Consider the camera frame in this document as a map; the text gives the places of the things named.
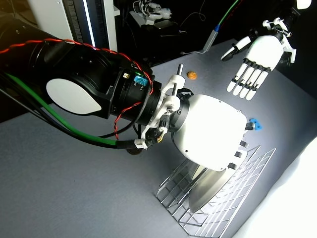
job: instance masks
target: wire rack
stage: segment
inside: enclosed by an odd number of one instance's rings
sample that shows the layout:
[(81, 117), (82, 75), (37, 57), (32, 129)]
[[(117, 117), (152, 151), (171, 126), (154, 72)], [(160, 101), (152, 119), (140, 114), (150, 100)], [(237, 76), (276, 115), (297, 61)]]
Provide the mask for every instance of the wire rack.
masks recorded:
[(230, 225), (242, 203), (256, 184), (259, 176), (273, 156), (276, 148), (255, 156), (260, 146), (248, 151), (248, 156), (222, 189), (200, 210), (189, 209), (188, 197), (192, 188), (208, 169), (191, 180), (186, 160), (159, 186), (156, 198), (169, 211), (180, 226), (193, 237), (219, 238)]

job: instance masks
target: table surface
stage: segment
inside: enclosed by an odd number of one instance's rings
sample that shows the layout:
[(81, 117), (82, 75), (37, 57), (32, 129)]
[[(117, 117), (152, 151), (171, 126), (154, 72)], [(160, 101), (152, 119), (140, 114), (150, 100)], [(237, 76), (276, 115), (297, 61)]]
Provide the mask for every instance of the table surface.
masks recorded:
[[(270, 187), (304, 146), (317, 135), (317, 101), (278, 71), (270, 73), (252, 101), (226, 92), (243, 54), (228, 62), (221, 55), (234, 40), (204, 54), (191, 54), (153, 68), (165, 84), (179, 63), (185, 87), (225, 101), (263, 129), (245, 135), (250, 148), (277, 148), (263, 176), (241, 207), (224, 237), (231, 237), (264, 198)], [(71, 124), (101, 135), (113, 129), (113, 119), (80, 117), (54, 107)], [(119, 126), (127, 124), (122, 120)], [(120, 139), (135, 138), (134, 132)], [(0, 124), (0, 237), (188, 237), (155, 198), (158, 185), (185, 158), (169, 136), (140, 155), (99, 148), (77, 141), (25, 114)]]

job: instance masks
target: small orange ball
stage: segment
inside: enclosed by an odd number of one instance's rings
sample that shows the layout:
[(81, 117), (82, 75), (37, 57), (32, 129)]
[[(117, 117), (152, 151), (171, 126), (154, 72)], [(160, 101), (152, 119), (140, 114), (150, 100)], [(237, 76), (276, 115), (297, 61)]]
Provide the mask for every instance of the small orange ball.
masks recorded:
[(189, 72), (187, 73), (187, 77), (188, 77), (189, 79), (191, 79), (191, 80), (195, 80), (195, 79), (197, 79), (197, 74), (196, 74), (196, 72), (189, 71)]

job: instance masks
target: blue label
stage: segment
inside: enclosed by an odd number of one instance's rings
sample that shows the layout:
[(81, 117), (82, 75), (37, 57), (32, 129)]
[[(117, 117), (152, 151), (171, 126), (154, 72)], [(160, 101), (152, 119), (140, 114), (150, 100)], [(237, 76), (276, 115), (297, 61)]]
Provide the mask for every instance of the blue label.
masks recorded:
[(141, 84), (142, 86), (147, 86), (148, 80), (145, 78), (142, 78), (141, 76), (135, 76), (134, 82)]

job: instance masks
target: white robotic hand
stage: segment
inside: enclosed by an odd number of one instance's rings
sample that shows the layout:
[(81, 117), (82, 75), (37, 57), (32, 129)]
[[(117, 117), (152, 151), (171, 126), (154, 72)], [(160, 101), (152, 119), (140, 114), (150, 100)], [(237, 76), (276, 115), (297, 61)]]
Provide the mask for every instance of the white robotic hand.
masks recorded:
[[(284, 52), (290, 52), (290, 62), (295, 62), (296, 50), (293, 49), (287, 37), (288, 33), (283, 20), (276, 18), (273, 22), (264, 21), (263, 26), (268, 29), (269, 35), (260, 36), (250, 46), (241, 67), (231, 80), (227, 91), (240, 98), (251, 100), (270, 71), (279, 63)], [(228, 50), (221, 58), (225, 61), (245, 48), (252, 42), (250, 37), (245, 37)]]

